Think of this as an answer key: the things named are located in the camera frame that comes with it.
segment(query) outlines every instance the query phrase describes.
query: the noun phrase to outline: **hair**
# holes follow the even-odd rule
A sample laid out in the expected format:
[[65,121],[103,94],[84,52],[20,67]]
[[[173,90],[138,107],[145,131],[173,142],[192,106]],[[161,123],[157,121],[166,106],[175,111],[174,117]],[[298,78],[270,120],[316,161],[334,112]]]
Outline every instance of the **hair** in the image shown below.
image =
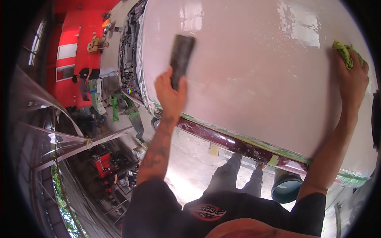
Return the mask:
[[73,83],[77,83],[78,82],[76,74],[73,76],[72,80],[73,80]]

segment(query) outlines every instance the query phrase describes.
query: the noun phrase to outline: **logo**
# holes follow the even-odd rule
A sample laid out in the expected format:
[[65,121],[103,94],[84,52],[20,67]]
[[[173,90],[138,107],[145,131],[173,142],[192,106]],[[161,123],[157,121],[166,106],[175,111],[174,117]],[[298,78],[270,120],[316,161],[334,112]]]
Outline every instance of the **logo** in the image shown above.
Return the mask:
[[219,209],[218,207],[211,204],[199,204],[196,207],[188,208],[189,211],[198,219],[213,221],[220,219],[225,215],[226,211]]

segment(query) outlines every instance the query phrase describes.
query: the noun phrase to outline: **leg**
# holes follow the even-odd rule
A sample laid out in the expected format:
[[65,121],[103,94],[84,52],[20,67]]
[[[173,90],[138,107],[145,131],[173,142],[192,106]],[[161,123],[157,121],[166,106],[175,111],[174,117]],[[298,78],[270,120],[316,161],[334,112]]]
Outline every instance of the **leg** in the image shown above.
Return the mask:
[[99,77],[105,78],[105,77],[115,76],[118,70],[119,70],[118,67],[102,68],[99,70]]
[[221,167],[218,167],[212,176],[209,186],[203,196],[218,191],[236,191],[237,174],[241,167],[242,155],[234,153]]
[[250,195],[256,196],[258,198],[261,197],[262,192],[262,177],[263,177],[263,165],[257,166],[253,173],[251,174],[249,182],[245,184],[243,189],[241,189],[242,193],[248,193]]

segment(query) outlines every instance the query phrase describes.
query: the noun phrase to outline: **black t-shirt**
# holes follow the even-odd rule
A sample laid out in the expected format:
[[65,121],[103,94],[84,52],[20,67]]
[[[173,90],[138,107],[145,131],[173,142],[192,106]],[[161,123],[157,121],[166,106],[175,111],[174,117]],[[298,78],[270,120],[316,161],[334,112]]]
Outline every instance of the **black t-shirt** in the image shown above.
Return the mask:
[[216,192],[185,204],[184,210],[162,180],[146,181],[133,192],[122,237],[205,237],[221,223],[252,218],[272,227],[320,236],[325,195],[310,194],[291,212],[279,203],[246,193]]
[[[91,71],[91,75],[89,77],[89,80],[98,79],[99,73],[100,73],[100,69],[93,69]],[[79,76],[81,76],[81,78],[86,79],[87,76],[89,75],[89,68],[82,69],[78,74],[79,74]]]

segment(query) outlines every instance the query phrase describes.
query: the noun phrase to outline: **window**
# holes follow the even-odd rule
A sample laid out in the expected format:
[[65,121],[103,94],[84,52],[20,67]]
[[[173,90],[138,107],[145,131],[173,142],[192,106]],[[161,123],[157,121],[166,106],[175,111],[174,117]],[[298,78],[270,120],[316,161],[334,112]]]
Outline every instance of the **window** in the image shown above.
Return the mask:
[[45,28],[45,24],[46,24],[46,21],[42,20],[40,25],[38,26],[38,29],[37,29],[37,32],[36,32],[36,35],[34,37],[34,41],[32,44],[32,48],[30,50],[29,65],[34,65],[36,54],[37,54],[38,48],[40,47],[41,36],[42,36],[42,32]]
[[60,45],[58,47],[57,59],[75,57],[77,53],[77,44]]
[[56,69],[56,82],[70,79],[74,75],[74,65],[59,67]]

